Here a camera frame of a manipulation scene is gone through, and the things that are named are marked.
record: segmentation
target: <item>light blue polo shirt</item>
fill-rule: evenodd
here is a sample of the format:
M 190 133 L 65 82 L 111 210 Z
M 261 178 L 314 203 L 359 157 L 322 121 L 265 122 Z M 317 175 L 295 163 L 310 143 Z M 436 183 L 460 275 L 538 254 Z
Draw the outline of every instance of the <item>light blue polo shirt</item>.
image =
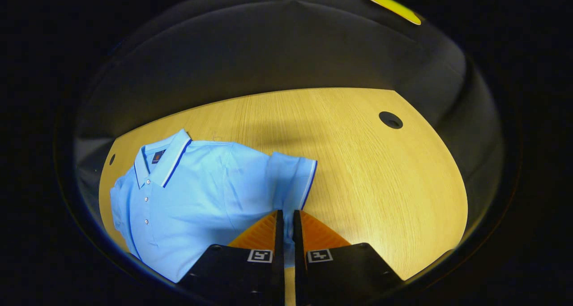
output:
M 141 147 L 116 181 L 113 224 L 135 257 L 178 282 L 209 245 L 227 245 L 282 209 L 285 265 L 292 267 L 293 212 L 306 202 L 316 164 L 238 143 L 192 141 L 181 129 Z

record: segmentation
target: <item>shirt sleeve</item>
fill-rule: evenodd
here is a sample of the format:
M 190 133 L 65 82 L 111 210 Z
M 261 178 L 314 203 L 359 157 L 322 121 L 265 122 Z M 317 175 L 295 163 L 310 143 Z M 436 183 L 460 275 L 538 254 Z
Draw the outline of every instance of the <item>shirt sleeve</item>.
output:
M 294 264 L 293 213 L 304 207 L 316 166 L 311 159 L 268 156 L 240 144 L 234 144 L 227 157 L 223 193 L 231 223 L 244 231 L 271 211 L 282 210 L 287 267 Z
M 117 179 L 115 185 L 111 190 L 109 190 L 109 198 L 111 200 L 113 226 L 121 233 L 123 239 L 125 239 L 125 244 L 127 245 L 129 252 L 138 259 L 141 259 L 137 253 L 137 249 L 135 249 L 135 245 L 133 244 L 131 226 L 129 224 L 128 204 L 130 197 L 130 184 L 129 182 L 126 182 L 126 180 L 131 172 L 133 172 L 133 170 L 129 170 L 127 174 Z

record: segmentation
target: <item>shirt placket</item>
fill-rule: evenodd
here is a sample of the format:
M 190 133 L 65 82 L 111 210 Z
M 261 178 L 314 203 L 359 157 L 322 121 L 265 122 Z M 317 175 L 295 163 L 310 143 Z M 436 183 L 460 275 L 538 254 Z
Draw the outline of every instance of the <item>shirt placket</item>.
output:
M 141 204 L 143 208 L 141 211 L 143 212 L 144 216 L 144 233 L 145 233 L 145 240 L 152 245 L 155 245 L 155 240 L 153 239 L 152 227 L 153 227 L 153 220 L 151 219 L 151 202 L 153 200 L 153 184 L 148 180 L 146 180 L 145 185 L 142 188 L 142 194 L 140 200 L 142 201 Z

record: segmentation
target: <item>navy stripe trim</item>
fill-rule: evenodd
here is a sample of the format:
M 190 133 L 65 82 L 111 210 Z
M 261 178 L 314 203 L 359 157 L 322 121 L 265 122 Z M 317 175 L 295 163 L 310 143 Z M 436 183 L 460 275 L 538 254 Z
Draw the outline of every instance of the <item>navy stripe trim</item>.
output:
M 191 143 L 192 139 L 189 139 L 187 141 L 187 143 L 184 146 L 184 150 L 181 151 L 180 157 L 178 157 L 177 159 L 177 163 L 175 163 L 173 169 L 171 170 L 171 173 L 169 174 L 169 177 L 167 178 L 167 180 L 165 181 L 165 184 L 163 185 L 163 188 L 165 188 L 167 186 L 167 184 L 169 183 L 169 180 L 171 179 L 171 177 L 173 176 L 173 173 L 175 172 L 175 170 L 177 169 L 177 166 L 179 165 L 180 161 L 181 161 L 181 157 L 183 157 L 183 153 L 185 153 L 185 151 L 187 150 L 187 147 L 189 146 L 189 144 Z
M 311 188 L 312 188 L 312 183 L 315 181 L 315 174 L 316 174 L 316 170 L 319 167 L 319 162 L 317 161 L 315 164 L 315 170 L 312 172 L 312 179 L 311 179 L 311 184 L 308 186 L 308 191 L 307 191 L 307 195 L 304 197 L 304 201 L 303 201 L 303 206 L 301 206 L 301 210 L 304 209 L 304 205 L 307 204 L 307 198 L 308 198 L 308 194 L 311 192 Z

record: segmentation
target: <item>shirt label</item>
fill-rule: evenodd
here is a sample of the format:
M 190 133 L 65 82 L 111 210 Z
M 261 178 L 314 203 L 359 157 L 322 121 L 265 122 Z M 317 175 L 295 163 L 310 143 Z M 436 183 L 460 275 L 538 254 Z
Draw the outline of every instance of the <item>shirt label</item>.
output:
M 151 164 L 157 164 L 157 162 L 159 162 L 159 160 L 161 159 L 161 156 L 163 156 L 163 153 L 165 153 L 165 149 L 163 151 L 155 153 L 153 155 L 153 161 L 151 161 Z

